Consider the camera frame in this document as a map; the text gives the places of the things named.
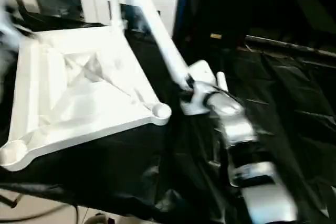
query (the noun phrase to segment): white plastic tray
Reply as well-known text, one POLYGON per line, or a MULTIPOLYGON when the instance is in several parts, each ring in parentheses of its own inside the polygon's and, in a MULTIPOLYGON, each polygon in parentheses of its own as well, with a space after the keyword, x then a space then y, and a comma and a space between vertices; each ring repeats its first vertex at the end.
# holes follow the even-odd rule
POLYGON ((20 47, 0 165, 20 170, 37 156, 148 123, 164 125, 170 115, 120 30, 38 33, 20 47))

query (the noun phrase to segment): floor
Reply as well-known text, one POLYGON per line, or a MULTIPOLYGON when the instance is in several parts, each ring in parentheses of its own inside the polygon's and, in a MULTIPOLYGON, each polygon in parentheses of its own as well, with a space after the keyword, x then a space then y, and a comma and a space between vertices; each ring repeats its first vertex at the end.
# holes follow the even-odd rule
MULTIPOLYGON (((0 194, 14 200, 18 193, 12 191, 6 191, 0 189, 0 194)), ((0 203, 0 219, 13 219, 25 216, 38 214, 57 206, 61 203, 33 197, 30 195, 24 195, 18 205, 15 208, 10 208, 5 204, 0 203)), ((135 217, 122 217, 111 213, 102 212, 96 209, 79 207, 79 223, 83 224, 88 218, 94 216, 97 213, 103 213, 113 218, 116 224, 151 224, 153 222, 143 221, 135 217)), ((76 221, 75 209, 73 207, 65 208, 60 212, 56 212, 46 217, 42 217, 36 220, 24 221, 20 223, 26 224, 74 224, 76 221)))

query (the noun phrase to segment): white robotic arm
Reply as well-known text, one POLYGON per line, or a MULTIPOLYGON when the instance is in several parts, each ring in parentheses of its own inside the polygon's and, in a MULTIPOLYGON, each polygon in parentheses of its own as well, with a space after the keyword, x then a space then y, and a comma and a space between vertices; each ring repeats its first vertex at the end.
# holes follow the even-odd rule
POLYGON ((189 99, 181 101, 185 114, 215 114, 229 156, 228 176, 239 187, 254 224, 295 221, 297 206, 262 148, 245 110, 229 95, 225 76, 216 78, 205 61, 187 66, 150 0, 135 0, 151 28, 170 75, 189 99))

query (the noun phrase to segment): black cloth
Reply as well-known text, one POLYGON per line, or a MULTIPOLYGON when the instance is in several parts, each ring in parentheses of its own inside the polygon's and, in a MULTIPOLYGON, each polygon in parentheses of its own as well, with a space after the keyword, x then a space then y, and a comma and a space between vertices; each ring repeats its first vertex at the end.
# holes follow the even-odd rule
MULTIPOLYGON (((134 34, 128 41, 159 99, 173 110, 168 125, 44 155, 18 172, 0 169, 0 187, 161 223, 249 223, 239 191, 229 186, 213 122, 207 115, 183 115, 178 89, 152 41, 134 34)), ((298 204, 300 221, 333 223, 320 209, 335 207, 336 61, 217 48, 183 55, 188 63, 203 55, 213 71, 225 72, 229 91, 246 107, 298 204)), ((2 108, 10 108, 10 99, 5 102, 2 108)))

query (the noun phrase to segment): cable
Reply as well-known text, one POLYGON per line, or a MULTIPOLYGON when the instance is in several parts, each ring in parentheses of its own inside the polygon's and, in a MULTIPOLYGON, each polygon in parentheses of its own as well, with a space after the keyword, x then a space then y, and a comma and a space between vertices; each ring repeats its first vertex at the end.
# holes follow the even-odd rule
MULTIPOLYGON (((40 214, 36 214, 36 215, 31 215, 31 216, 26 216, 26 217, 21 217, 21 218, 17 218, 17 219, 0 219, 0 223, 15 223, 15 222, 22 222, 22 221, 27 221, 27 220, 35 220, 47 215, 51 215, 55 212, 59 212, 67 207, 70 207, 73 205, 68 205, 68 204, 64 204, 58 207, 55 207, 51 210, 42 212, 40 214)), ((79 211, 78 211, 78 207, 77 206, 73 206, 75 208, 76 211, 76 224, 79 224, 79 211)))
POLYGON ((210 86, 210 87, 213 87, 214 89, 217 89, 217 90, 219 90, 219 91, 225 93, 228 97, 234 99, 234 100, 235 100, 236 102, 238 102, 239 104, 242 103, 241 101, 239 101, 238 98, 236 98, 235 96, 233 96, 232 94, 230 94, 228 91, 226 91, 226 90, 224 90, 224 89, 221 89, 221 88, 220 88, 219 86, 217 86, 217 85, 213 85, 213 84, 208 83, 208 82, 205 82, 205 81, 195 81, 195 82, 199 82, 199 83, 202 83, 202 84, 206 84, 206 85, 208 85, 208 86, 210 86))

